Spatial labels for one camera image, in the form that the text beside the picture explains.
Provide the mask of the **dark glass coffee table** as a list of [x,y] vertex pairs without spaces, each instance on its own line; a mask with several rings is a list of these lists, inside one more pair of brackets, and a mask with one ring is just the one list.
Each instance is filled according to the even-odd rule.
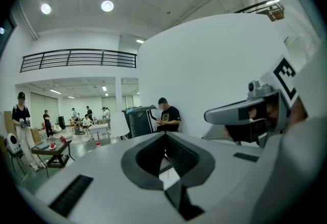
[[31,149],[32,154],[36,155],[46,166],[46,174],[49,178],[49,168],[63,169],[66,167],[69,160],[75,161],[71,155],[71,140],[66,142],[58,142],[53,144],[45,144],[43,147],[35,146]]

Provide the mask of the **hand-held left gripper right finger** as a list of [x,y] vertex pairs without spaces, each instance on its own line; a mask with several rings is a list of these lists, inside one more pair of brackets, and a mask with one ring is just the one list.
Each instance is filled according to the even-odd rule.
[[164,134],[163,148],[180,177],[165,191],[174,209],[163,224],[254,224],[260,190],[249,174],[262,148],[180,133]]

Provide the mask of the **small cardboard box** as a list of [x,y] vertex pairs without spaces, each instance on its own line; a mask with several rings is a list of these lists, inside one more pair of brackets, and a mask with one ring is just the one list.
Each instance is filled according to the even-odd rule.
[[40,132],[37,128],[30,128],[31,130],[31,134],[32,134],[32,138],[34,140],[35,145],[38,145],[42,142],[41,140],[41,135]]

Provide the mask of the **black balcony railing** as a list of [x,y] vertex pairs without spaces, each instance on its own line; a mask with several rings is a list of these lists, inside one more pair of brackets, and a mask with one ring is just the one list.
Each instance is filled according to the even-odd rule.
[[69,66],[137,68],[137,55],[104,49],[59,49],[24,56],[20,72]]

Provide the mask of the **white round backpack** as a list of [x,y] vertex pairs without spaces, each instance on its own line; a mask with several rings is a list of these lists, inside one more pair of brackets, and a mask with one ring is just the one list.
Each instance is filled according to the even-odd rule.
[[12,156],[22,153],[21,145],[18,139],[12,133],[8,134],[7,138],[5,139],[5,147]]

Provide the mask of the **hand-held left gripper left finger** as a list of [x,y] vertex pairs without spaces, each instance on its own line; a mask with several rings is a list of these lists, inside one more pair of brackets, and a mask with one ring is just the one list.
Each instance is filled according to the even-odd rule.
[[137,187],[123,173],[125,151],[152,134],[96,148],[50,177],[35,196],[46,205],[79,175],[93,181],[67,217],[78,224],[184,224],[163,191]]

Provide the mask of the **dark grey wheeled bin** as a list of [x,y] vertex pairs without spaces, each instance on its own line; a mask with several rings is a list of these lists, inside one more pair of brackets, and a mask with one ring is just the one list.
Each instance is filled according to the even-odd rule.
[[154,105],[131,108],[134,108],[131,114],[126,113],[126,110],[129,108],[122,110],[130,130],[130,133],[127,134],[127,138],[131,139],[155,132],[155,129],[152,125],[152,120],[154,120],[152,110],[157,110],[157,108]]

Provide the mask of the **person's right forearm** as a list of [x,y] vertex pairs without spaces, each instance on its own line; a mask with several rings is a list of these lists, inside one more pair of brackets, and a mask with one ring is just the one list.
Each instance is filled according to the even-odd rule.
[[294,84],[308,118],[282,137],[252,224],[327,224],[327,37]]

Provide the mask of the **person's right hand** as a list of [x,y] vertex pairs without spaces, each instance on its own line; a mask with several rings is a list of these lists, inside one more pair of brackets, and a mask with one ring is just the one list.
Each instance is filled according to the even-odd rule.
[[[257,116],[257,109],[255,106],[250,107],[249,109],[249,117],[252,119],[259,118]],[[279,116],[279,109],[278,109],[278,103],[272,102],[266,104],[266,127],[269,130],[274,130],[276,128],[276,124],[278,122],[278,116]]]

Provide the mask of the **white shade table lamp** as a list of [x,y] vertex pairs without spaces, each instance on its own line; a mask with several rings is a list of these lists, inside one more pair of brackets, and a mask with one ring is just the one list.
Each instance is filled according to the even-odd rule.
[[110,118],[110,129],[112,138],[125,140],[130,130],[123,112],[112,113]]

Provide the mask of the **large cardboard box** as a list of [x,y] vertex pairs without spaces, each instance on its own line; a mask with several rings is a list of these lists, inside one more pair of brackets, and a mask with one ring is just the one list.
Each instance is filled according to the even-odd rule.
[[7,130],[7,134],[16,134],[15,125],[12,120],[12,112],[5,111],[4,112],[5,126]]

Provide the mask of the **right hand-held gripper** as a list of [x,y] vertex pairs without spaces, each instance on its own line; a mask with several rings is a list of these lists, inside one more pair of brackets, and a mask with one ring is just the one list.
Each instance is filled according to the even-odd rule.
[[[291,120],[291,109],[298,98],[293,85],[295,75],[291,63],[281,56],[258,81],[248,84],[247,100],[207,110],[204,119],[213,125],[250,124],[253,127],[251,136],[260,147],[264,147],[268,139],[282,133]],[[266,127],[266,104],[272,102],[278,103],[279,116],[276,128],[269,130]],[[254,106],[258,112],[257,119],[249,115],[249,110]]]

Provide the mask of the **white work table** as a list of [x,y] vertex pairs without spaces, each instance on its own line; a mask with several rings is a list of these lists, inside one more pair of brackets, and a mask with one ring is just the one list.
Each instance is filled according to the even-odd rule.
[[100,140],[102,137],[109,138],[110,135],[110,128],[108,124],[100,124],[100,125],[92,125],[88,128],[89,132],[91,133],[93,139],[97,138]]

